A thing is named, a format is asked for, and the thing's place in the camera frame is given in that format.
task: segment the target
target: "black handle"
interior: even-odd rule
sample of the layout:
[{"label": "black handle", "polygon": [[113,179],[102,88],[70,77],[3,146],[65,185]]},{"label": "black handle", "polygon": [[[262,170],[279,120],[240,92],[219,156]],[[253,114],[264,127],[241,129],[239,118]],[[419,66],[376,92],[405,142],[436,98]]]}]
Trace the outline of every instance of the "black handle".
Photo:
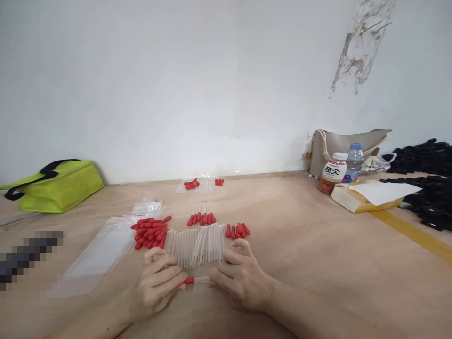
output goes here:
[{"label": "black handle", "polygon": [[18,188],[27,186],[29,184],[34,184],[35,182],[38,182],[38,181],[52,179],[52,178],[56,177],[59,173],[55,172],[54,169],[66,161],[79,161],[79,159],[57,160],[57,161],[50,163],[49,165],[47,165],[46,167],[44,167],[43,169],[41,169],[39,171],[39,173],[44,174],[44,176],[42,178],[36,179],[29,183],[20,184],[20,185],[17,185],[15,187],[11,188],[9,191],[6,192],[5,198],[7,198],[8,200],[17,200],[17,199],[22,198],[25,195],[25,193],[17,192],[16,194],[14,194],[14,191],[17,190]]}]

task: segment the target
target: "yellow tape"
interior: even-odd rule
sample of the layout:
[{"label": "yellow tape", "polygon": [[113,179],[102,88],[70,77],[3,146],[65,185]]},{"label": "yellow tape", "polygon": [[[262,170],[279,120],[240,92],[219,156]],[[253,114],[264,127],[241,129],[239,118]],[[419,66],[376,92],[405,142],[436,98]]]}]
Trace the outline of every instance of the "yellow tape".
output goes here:
[{"label": "yellow tape", "polygon": [[405,220],[396,217],[387,210],[377,210],[369,212],[376,218],[383,221],[385,224],[391,226],[393,229],[410,238],[415,243],[419,244],[429,252],[436,255],[438,258],[448,262],[452,265],[452,247],[439,241],[430,234],[418,229],[417,227],[407,223]]}]

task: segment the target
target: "plastic bottle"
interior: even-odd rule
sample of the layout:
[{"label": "plastic bottle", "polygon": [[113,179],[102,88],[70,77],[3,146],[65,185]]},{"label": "plastic bottle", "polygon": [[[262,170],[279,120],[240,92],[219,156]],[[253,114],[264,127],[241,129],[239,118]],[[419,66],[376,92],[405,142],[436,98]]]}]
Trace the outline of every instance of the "plastic bottle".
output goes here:
[{"label": "plastic bottle", "polygon": [[345,162],[347,158],[347,153],[336,152],[333,154],[333,158],[323,168],[322,176],[317,185],[317,189],[320,192],[331,194],[334,186],[342,182],[347,172],[347,164]]},{"label": "plastic bottle", "polygon": [[347,154],[347,173],[342,180],[343,183],[355,182],[361,173],[361,168],[363,168],[364,164],[363,144],[351,144]]}]

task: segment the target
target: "hand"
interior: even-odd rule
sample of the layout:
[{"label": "hand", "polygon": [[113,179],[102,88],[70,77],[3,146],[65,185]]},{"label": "hand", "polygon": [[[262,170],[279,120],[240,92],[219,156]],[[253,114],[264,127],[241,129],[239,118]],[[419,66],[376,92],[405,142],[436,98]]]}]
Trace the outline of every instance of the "hand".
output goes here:
[{"label": "hand", "polygon": [[210,271],[209,287],[219,289],[235,308],[263,311],[272,295],[270,277],[260,269],[248,241],[237,239],[231,246],[240,246],[242,254],[226,250],[224,261]]},{"label": "hand", "polygon": [[[186,290],[183,281],[188,274],[176,266],[174,256],[163,255],[165,251],[154,247],[145,253],[143,269],[137,280],[122,295],[120,317],[130,323],[153,316],[163,310],[179,287]],[[154,260],[155,255],[163,255]]]}]

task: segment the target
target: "bottle label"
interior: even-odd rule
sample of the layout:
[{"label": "bottle label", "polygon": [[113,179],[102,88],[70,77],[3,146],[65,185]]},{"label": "bottle label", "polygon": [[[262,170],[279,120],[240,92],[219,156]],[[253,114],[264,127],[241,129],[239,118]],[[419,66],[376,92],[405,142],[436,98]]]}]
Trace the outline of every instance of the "bottle label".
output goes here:
[{"label": "bottle label", "polygon": [[322,177],[331,182],[341,182],[347,171],[347,165],[330,161],[323,169]]},{"label": "bottle label", "polygon": [[350,183],[350,182],[356,182],[358,179],[359,172],[351,172],[347,171],[345,173],[344,179],[342,180],[343,183]]}]

